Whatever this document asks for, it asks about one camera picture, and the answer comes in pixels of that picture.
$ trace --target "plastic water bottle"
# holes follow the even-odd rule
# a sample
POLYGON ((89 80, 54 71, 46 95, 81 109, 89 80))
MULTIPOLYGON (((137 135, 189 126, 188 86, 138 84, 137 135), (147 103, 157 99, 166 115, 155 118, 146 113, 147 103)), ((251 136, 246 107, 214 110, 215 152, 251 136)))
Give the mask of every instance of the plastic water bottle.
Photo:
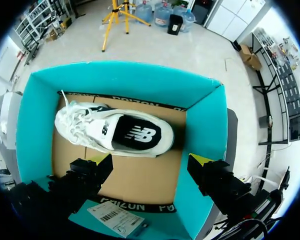
POLYGON ((147 4, 147 1, 142 1, 142 4, 135 8, 135 16, 147 23, 150 23, 152 20, 152 6, 147 4))
POLYGON ((191 26, 196 21, 195 15, 188 9, 186 12, 181 13, 181 17, 183 19, 183 24, 180 28, 180 31, 183 33, 187 33, 190 31, 191 26))
POLYGON ((167 27, 169 24, 169 17, 173 13, 173 9, 165 2, 162 7, 154 11, 154 23, 159 27, 167 27))
POLYGON ((173 14, 181 16, 182 13, 185 13, 187 11, 187 8, 184 4, 181 4, 180 6, 175 6, 173 8, 173 14))
POLYGON ((162 0, 161 2, 158 2, 158 3, 156 3, 156 4, 154 5, 154 11, 156 11, 158 8, 163 7, 163 5, 164 5, 165 3, 167 3, 167 6, 168 6, 168 7, 171 7, 171 3, 166 2, 165 0, 162 0))

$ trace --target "barcode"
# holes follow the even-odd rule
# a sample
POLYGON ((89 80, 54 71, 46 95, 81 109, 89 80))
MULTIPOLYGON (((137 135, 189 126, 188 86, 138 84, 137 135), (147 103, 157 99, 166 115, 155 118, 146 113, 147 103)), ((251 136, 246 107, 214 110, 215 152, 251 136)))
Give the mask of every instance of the barcode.
POLYGON ((140 217, 137 217, 136 220, 133 223, 131 223, 131 226, 135 225, 139 221, 139 219, 140 217))
POLYGON ((108 213, 107 215, 100 218, 101 221, 106 222, 109 219, 112 219, 114 216, 118 215, 120 212, 122 212, 122 209, 118 209, 117 211, 112 211, 108 213))

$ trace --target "shoe tongue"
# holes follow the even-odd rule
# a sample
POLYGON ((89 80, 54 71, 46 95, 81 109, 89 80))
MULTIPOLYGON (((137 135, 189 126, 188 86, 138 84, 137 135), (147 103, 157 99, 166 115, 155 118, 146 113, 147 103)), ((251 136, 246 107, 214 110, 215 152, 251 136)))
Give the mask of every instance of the shoe tongue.
POLYGON ((121 116, 123 116, 123 114, 118 113, 103 119, 93 120, 87 126, 86 134, 95 139, 104 148, 114 150, 112 146, 112 139, 121 116))

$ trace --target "tile floor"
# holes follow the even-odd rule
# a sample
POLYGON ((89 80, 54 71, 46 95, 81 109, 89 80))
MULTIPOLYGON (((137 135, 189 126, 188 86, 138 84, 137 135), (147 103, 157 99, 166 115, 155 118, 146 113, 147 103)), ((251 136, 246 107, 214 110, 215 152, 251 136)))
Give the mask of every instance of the tile floor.
POLYGON ((78 18, 59 39, 41 46, 29 66, 20 67, 14 90, 23 92, 31 72, 74 62, 105 60, 135 61, 158 64, 214 78, 225 85, 228 108, 238 118, 234 174, 250 176, 265 157, 266 149, 258 146, 260 134, 253 92, 258 81, 245 67, 239 54, 225 38, 194 24, 191 32, 169 35, 166 28, 130 22, 129 34, 124 23, 113 25, 107 48, 101 52, 107 25, 102 18, 111 10, 110 0, 94 1, 79 8, 85 16, 78 18))

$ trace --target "shoe insole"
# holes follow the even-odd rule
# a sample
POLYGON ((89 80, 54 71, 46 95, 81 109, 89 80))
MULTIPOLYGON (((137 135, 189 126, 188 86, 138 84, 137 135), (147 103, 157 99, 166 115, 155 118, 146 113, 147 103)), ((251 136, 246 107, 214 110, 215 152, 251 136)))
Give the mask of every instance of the shoe insole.
POLYGON ((148 120, 123 115, 119 118, 112 141, 127 148, 147 150, 161 139, 161 129, 148 120))

